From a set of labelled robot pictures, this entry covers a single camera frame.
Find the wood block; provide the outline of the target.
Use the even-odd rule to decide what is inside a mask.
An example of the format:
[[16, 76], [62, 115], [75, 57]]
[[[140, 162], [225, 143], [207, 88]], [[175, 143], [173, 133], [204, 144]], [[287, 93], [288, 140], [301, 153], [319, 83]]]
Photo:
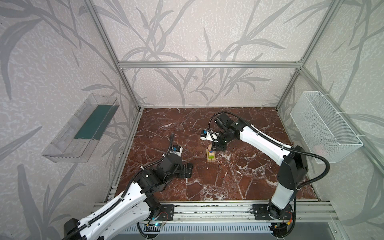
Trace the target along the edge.
[[207, 162], [214, 163], [216, 161], [215, 151], [207, 150]]

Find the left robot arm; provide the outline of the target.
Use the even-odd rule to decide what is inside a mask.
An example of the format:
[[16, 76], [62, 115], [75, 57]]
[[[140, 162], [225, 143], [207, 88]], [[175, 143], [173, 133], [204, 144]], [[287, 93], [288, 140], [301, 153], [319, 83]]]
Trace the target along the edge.
[[169, 153], [139, 170], [126, 189], [96, 212], [65, 224], [66, 240], [110, 240], [130, 226], [143, 221], [173, 219], [170, 205], [161, 205], [154, 194], [162, 192], [174, 179], [192, 176], [193, 164]]

